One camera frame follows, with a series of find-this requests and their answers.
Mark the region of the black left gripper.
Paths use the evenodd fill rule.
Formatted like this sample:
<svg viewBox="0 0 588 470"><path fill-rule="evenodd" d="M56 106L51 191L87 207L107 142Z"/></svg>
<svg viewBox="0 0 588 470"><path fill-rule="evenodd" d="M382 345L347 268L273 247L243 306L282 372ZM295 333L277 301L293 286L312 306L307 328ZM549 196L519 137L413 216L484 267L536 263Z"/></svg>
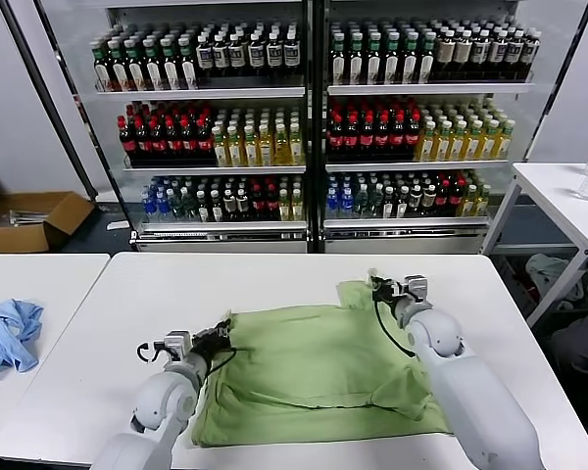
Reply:
<svg viewBox="0 0 588 470"><path fill-rule="evenodd" d="M229 328L231 319L228 318L215 326L202 330L192 338L194 353L199 355L215 355L228 349Z"/></svg>

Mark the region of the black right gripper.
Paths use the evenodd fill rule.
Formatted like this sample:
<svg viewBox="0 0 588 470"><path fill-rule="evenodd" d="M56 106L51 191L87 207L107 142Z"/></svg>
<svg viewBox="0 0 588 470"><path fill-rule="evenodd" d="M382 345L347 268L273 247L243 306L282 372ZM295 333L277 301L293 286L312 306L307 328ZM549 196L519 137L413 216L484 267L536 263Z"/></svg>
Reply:
<svg viewBox="0 0 588 470"><path fill-rule="evenodd" d="M402 285L392 279L384 279L383 274L376 268L368 271L368 277L371 282L378 282L377 290L372 292L372 299L375 302L385 304L394 304L402 298Z"/></svg>

